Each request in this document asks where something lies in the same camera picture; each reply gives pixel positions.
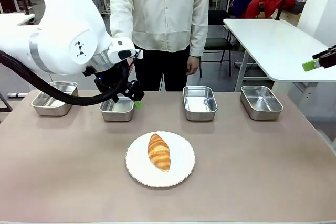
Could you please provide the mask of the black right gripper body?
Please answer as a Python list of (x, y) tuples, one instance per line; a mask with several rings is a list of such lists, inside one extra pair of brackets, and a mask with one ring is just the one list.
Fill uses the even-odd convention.
[(336, 53), (329, 53), (319, 58), (320, 67), (330, 68), (336, 65)]

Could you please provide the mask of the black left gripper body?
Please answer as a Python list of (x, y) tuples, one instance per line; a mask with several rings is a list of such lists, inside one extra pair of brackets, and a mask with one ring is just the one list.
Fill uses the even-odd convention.
[(126, 83), (129, 82), (129, 65), (127, 62), (119, 62), (110, 69), (94, 75), (94, 82), (101, 93), (114, 91), (113, 98), (119, 93), (125, 96)]

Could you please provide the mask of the person's left hand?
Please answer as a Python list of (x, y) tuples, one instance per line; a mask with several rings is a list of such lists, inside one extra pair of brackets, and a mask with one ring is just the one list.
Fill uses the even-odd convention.
[(187, 60), (187, 75), (195, 74), (199, 66), (200, 66), (199, 57), (189, 56)]

